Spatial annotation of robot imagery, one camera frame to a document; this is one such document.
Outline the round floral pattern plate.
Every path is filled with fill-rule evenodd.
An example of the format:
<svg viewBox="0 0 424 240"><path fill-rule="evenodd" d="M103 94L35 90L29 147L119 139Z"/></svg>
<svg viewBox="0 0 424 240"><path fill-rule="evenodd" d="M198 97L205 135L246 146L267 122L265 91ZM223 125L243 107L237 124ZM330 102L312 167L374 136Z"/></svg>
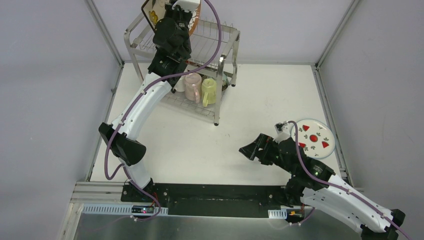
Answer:
<svg viewBox="0 0 424 240"><path fill-rule="evenodd" d="M195 32L195 29L198 26L198 23L200 20L201 7L202 7L202 4L200 2L197 8L191 12L192 17L188 23L188 28L189 28L188 34L190 36Z"/></svg>

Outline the square flower pattern plate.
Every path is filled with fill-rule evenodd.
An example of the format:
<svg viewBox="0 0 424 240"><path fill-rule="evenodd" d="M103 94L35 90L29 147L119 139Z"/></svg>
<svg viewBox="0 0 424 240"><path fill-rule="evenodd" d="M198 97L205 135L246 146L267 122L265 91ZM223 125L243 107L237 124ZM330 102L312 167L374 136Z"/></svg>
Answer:
<svg viewBox="0 0 424 240"><path fill-rule="evenodd" d="M153 31L159 20L164 18L166 13L165 5L168 2L168 0L146 0L142 4L141 11Z"/></svg>

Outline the stainless steel dish rack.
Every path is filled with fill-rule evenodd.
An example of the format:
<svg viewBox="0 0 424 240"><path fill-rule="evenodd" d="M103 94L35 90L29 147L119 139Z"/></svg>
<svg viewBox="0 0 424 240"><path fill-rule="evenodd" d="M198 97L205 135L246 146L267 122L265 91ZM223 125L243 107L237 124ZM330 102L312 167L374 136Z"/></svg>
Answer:
<svg viewBox="0 0 424 240"><path fill-rule="evenodd" d="M133 20L123 35L126 49L140 81L145 80L147 75L145 69L139 67L137 57L148 60L154 57L156 49L153 35L153 30L142 13ZM216 103L203 107L201 103L188 100L182 92L169 92L161 101L187 113L199 114L218 126L225 91L236 85L240 35L241 32L232 25L223 23L221 31L218 31L218 24L214 20L200 19L194 33L190 36L192 53L187 69L194 70L205 64L215 52L216 47L219 47L218 55L214 60L198 72L200 75L215 79L218 86ZM224 92L222 92L223 74L229 81L228 88Z"/></svg>

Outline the translucent pink glass mug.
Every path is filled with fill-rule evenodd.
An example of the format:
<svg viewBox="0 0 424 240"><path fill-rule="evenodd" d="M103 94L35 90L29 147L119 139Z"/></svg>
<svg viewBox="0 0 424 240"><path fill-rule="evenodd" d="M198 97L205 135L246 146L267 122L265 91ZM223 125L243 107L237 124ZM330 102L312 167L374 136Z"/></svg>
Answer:
<svg viewBox="0 0 424 240"><path fill-rule="evenodd" d="M184 76L184 92L185 97L194 101L196 104L200 103L201 100L201 86L202 86L202 77L198 73L190 73Z"/></svg>

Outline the watermelon pattern round plate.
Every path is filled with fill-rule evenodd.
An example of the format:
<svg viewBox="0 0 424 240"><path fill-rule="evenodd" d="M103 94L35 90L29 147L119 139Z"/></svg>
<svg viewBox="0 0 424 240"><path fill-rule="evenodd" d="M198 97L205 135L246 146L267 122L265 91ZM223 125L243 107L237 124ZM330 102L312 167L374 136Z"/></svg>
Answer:
<svg viewBox="0 0 424 240"><path fill-rule="evenodd" d="M297 123L298 144L304 153L314 159L329 157L335 150L335 136L328 126L315 119L302 119Z"/></svg>

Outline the small clear glass cup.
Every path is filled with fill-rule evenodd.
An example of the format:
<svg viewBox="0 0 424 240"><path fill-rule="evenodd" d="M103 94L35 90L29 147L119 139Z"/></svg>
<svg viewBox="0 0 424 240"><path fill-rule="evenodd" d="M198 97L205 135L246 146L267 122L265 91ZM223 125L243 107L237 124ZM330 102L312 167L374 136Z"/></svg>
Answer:
<svg viewBox="0 0 424 240"><path fill-rule="evenodd" d="M175 84L173 88L176 92L184 92L185 91L185 84L184 80L180 78L178 82Z"/></svg>

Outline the pale yellow ceramic mug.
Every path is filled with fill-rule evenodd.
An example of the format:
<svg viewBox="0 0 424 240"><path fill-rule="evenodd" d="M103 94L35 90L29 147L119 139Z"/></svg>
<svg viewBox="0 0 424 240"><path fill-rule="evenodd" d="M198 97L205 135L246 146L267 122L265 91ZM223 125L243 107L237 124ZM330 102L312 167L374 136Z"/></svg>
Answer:
<svg viewBox="0 0 424 240"><path fill-rule="evenodd" d="M216 103L217 82L213 78L206 78L201 85L202 106Z"/></svg>

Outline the mint green ceramic bowl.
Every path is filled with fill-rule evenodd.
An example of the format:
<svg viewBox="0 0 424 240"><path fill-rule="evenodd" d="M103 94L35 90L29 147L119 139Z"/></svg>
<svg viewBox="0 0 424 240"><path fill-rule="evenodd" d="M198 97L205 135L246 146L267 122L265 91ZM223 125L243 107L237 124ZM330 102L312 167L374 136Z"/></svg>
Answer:
<svg viewBox="0 0 424 240"><path fill-rule="evenodd" d="M221 91L224 92L229 86L229 80L226 74L222 75L222 87Z"/></svg>

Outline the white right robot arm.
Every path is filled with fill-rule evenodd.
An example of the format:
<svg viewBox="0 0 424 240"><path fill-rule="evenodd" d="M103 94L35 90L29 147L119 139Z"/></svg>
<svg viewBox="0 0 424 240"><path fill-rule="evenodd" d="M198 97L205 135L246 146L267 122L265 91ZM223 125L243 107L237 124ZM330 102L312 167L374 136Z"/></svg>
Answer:
<svg viewBox="0 0 424 240"><path fill-rule="evenodd" d="M276 165L291 174L275 200L281 205L318 209L360 234L363 240L396 240L405 213L372 202L323 162L308 157L292 137L277 141L261 133L239 152L262 165Z"/></svg>

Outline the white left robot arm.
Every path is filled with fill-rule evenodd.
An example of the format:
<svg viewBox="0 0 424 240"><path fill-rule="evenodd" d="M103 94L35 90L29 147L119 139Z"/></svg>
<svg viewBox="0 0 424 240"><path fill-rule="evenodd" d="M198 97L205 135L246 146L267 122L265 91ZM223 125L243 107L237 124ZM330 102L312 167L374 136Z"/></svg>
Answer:
<svg viewBox="0 0 424 240"><path fill-rule="evenodd" d="M143 203L152 198L153 189L148 185L151 176L143 163L147 148L137 138L153 109L187 67L192 52L189 24L200 4L199 0L170 0L164 4L164 16L150 24L156 52L140 89L120 116L98 128L107 151L119 158L135 186L134 197Z"/></svg>

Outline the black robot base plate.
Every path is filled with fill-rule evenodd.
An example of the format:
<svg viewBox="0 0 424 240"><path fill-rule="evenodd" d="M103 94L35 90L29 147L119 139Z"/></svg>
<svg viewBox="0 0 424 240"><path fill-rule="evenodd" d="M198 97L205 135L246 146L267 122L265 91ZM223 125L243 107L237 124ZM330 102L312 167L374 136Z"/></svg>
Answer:
<svg viewBox="0 0 424 240"><path fill-rule="evenodd" d="M268 218L269 210L295 206L274 185L153 183L144 191L174 216Z"/></svg>

